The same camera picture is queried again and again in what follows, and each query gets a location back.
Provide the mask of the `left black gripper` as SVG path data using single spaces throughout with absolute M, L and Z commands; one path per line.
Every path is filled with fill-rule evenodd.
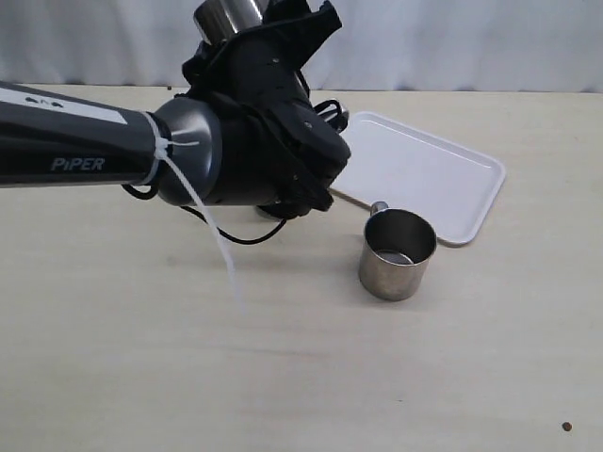
M 226 51 L 245 40 L 266 40 L 295 70 L 301 69 L 332 34 L 342 27 L 330 1 L 313 11 L 305 1 L 269 1 L 262 24 L 209 45 Z

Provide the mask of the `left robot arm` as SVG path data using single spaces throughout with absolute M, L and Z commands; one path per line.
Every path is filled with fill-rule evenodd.
M 341 27 L 331 2 L 205 1 L 187 91 L 154 111 L 1 86 L 1 184 L 141 187 L 175 206 L 325 212 L 350 160 L 347 116 L 313 105 L 302 68 Z

